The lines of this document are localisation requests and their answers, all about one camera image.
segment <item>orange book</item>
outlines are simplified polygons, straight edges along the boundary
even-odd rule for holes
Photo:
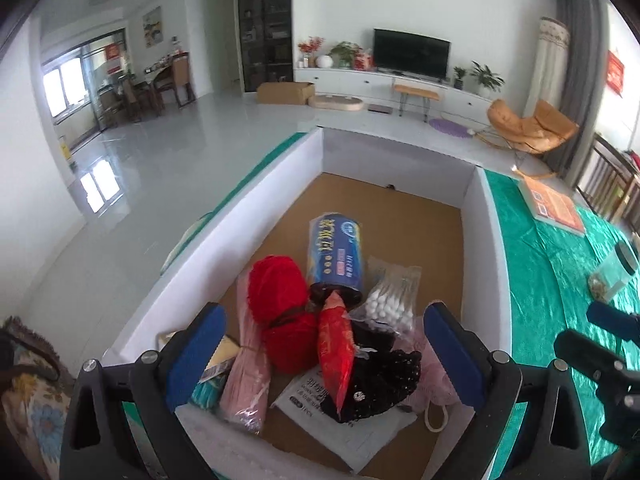
[[[584,224],[575,208],[574,201],[567,195],[533,180],[528,176],[518,184],[520,192],[533,218],[559,227],[578,236],[584,236]]]

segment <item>white paper bag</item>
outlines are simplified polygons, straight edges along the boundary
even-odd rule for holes
[[[327,395],[318,365],[293,379],[273,406],[343,459],[354,473],[416,419],[415,413],[391,408],[381,415],[339,424],[320,410],[320,402]]]

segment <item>black tv screen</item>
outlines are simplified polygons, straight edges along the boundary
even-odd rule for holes
[[[412,72],[436,79],[447,76],[449,41],[376,28],[373,59],[379,68]]]

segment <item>brown cardboard bottom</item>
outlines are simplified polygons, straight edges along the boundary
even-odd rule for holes
[[[296,200],[255,252],[248,266],[269,254],[286,254],[306,273],[309,222],[326,212],[340,212],[358,221],[362,229],[362,256],[389,263],[422,267],[417,307],[421,314],[441,300],[460,319],[463,277],[463,242],[460,210],[433,200],[323,173]],[[233,284],[220,303],[227,314],[227,333],[239,337]],[[269,389],[271,404],[292,376],[274,374]],[[439,425],[442,410],[431,409],[432,424]],[[276,448],[313,462],[348,472],[347,465],[324,448],[277,408],[270,408],[260,436]],[[360,472],[381,480],[420,479],[437,434],[430,433],[421,415]]]

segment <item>blue cylindrical container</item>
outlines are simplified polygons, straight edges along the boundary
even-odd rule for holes
[[[324,304],[334,290],[345,306],[362,301],[360,226],[355,220],[327,213],[311,222],[307,279],[317,304]]]

